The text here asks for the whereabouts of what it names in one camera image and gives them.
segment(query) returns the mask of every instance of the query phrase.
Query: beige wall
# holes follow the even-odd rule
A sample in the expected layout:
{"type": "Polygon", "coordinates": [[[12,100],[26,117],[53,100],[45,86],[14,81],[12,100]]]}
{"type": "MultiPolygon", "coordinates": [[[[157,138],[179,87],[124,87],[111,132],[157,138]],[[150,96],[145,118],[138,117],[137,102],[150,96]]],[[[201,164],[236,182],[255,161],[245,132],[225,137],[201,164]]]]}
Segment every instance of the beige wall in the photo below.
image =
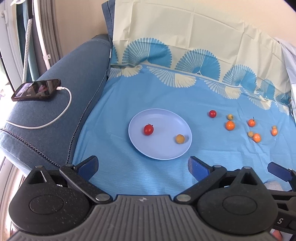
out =
{"type": "MultiPolygon", "coordinates": [[[[197,1],[232,14],[264,30],[270,36],[282,38],[296,46],[296,13],[284,0],[197,1]]],[[[103,2],[104,0],[55,0],[63,55],[95,35],[107,33],[101,8],[103,2]]]]}
{"type": "Polygon", "coordinates": [[[107,33],[104,0],[55,0],[63,56],[98,34],[107,33]]]}

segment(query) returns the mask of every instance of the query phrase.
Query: plate rim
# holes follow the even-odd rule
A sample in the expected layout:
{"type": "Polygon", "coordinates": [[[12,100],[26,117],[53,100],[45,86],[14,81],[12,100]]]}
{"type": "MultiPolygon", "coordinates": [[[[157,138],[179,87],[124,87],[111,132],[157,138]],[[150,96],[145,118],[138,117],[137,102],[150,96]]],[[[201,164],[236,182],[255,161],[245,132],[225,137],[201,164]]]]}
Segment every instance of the plate rim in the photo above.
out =
{"type": "Polygon", "coordinates": [[[140,111],[139,113],[135,114],[134,117],[131,119],[130,123],[128,124],[128,137],[129,137],[131,143],[133,144],[133,146],[134,146],[134,147],[135,147],[140,153],[142,153],[143,155],[145,155],[145,156],[147,156],[147,157],[149,157],[149,158],[152,158],[152,159],[155,159],[155,160],[161,160],[161,161],[173,160],[173,159],[176,159],[176,158],[178,158],[178,157],[180,157],[180,156],[183,156],[183,155],[189,150],[189,148],[191,147],[191,144],[192,144],[192,132],[191,132],[191,128],[190,128],[190,126],[188,125],[188,123],[187,123],[187,122],[186,122],[181,116],[179,116],[178,114],[176,114],[175,112],[172,112],[172,111],[170,111],[170,110],[166,110],[166,109],[160,109],[160,108],[146,109],[146,110],[142,110],[142,111],[140,111]],[[176,157],[173,157],[173,158],[166,158],[166,159],[155,158],[155,157],[152,157],[152,156],[149,156],[149,155],[143,153],[142,151],[140,151],[140,150],[135,146],[134,142],[133,142],[132,139],[131,139],[131,135],[130,135],[130,125],[131,125],[131,122],[133,121],[133,119],[134,119],[137,115],[141,114],[141,113],[144,112],[144,111],[148,111],[148,110],[164,110],[164,111],[171,112],[171,113],[175,114],[176,116],[178,116],[181,120],[183,120],[183,121],[186,123],[186,125],[188,126],[188,128],[189,128],[189,130],[190,130],[191,139],[190,139],[190,144],[189,144],[188,148],[186,149],[186,151],[185,151],[183,154],[181,154],[181,155],[179,155],[179,156],[176,156],[176,157]]]}

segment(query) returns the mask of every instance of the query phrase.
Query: sofa armrest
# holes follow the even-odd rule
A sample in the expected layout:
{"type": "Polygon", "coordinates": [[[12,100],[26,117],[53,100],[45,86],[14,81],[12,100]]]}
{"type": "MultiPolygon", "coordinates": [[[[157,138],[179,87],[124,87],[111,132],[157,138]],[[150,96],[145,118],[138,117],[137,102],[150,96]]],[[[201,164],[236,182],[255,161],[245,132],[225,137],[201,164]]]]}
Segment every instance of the sofa armrest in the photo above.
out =
{"type": "MultiPolygon", "coordinates": [[[[107,39],[99,36],[85,42],[38,79],[61,79],[61,86],[71,90],[72,103],[60,119],[42,129],[10,124],[0,129],[0,150],[23,172],[36,165],[57,169],[72,162],[79,133],[106,83],[111,49],[107,39]]],[[[58,91],[48,101],[17,102],[8,121],[41,126],[56,118],[68,102],[67,91],[58,91]]]]}

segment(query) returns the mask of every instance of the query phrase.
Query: circular cap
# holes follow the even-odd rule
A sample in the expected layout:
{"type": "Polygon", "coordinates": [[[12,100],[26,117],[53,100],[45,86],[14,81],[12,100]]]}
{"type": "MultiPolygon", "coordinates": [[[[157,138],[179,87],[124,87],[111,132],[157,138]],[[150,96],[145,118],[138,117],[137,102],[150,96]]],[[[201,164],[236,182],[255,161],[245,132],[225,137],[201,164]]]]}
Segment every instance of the circular cap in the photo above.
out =
{"type": "Polygon", "coordinates": [[[256,210],[257,204],[246,196],[230,196],[224,199],[223,207],[235,215],[248,215],[256,210]]]}
{"type": "Polygon", "coordinates": [[[64,206],[64,201],[54,195],[43,195],[31,200],[30,209],[37,214],[53,214],[64,206]]]}
{"type": "Polygon", "coordinates": [[[190,201],[191,197],[187,194],[180,194],[176,197],[179,202],[188,202],[190,201]]]}
{"type": "Polygon", "coordinates": [[[110,199],[110,195],[108,195],[107,193],[101,193],[96,195],[96,200],[98,201],[108,201],[110,199]]]}

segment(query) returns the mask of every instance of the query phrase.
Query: orange cherry tomato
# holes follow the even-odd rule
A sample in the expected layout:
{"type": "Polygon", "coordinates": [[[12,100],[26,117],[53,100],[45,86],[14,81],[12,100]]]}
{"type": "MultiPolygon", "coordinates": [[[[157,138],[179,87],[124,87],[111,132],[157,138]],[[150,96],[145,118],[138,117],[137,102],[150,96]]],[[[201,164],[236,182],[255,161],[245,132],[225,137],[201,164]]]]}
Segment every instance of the orange cherry tomato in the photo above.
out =
{"type": "Polygon", "coordinates": [[[256,122],[254,120],[254,117],[253,117],[253,119],[249,119],[248,125],[249,125],[249,127],[254,127],[256,125],[256,122]]]}
{"type": "Polygon", "coordinates": [[[260,142],[261,141],[261,136],[258,133],[255,133],[253,135],[253,141],[256,142],[256,143],[260,142]]]}
{"type": "Polygon", "coordinates": [[[277,130],[277,128],[273,128],[272,131],[271,131],[271,134],[272,134],[273,136],[276,136],[276,135],[278,134],[278,130],[277,130]]]}
{"type": "Polygon", "coordinates": [[[225,128],[229,131],[232,131],[235,128],[235,123],[233,121],[227,121],[225,124],[225,128]]]}

